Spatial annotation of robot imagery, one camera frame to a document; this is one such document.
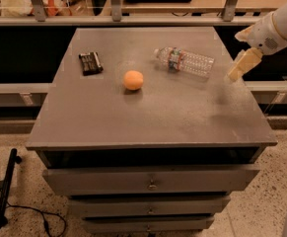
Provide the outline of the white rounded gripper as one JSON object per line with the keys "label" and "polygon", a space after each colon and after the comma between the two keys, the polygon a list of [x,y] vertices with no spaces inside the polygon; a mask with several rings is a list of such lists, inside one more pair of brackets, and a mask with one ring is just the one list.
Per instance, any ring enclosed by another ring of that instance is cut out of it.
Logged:
{"label": "white rounded gripper", "polygon": [[242,50],[227,73],[231,82],[236,82],[261,63],[264,55],[272,55],[287,47],[287,22],[276,12],[271,12],[235,34],[238,41],[248,43],[251,48]]}

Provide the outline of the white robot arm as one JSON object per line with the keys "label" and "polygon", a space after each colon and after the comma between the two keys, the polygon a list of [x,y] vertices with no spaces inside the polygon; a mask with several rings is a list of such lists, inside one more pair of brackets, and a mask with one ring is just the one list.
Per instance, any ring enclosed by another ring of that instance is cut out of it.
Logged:
{"label": "white robot arm", "polygon": [[287,47],[287,3],[237,32],[235,38],[246,42],[250,48],[238,54],[235,64],[227,73],[226,79],[231,83],[258,66],[264,56]]}

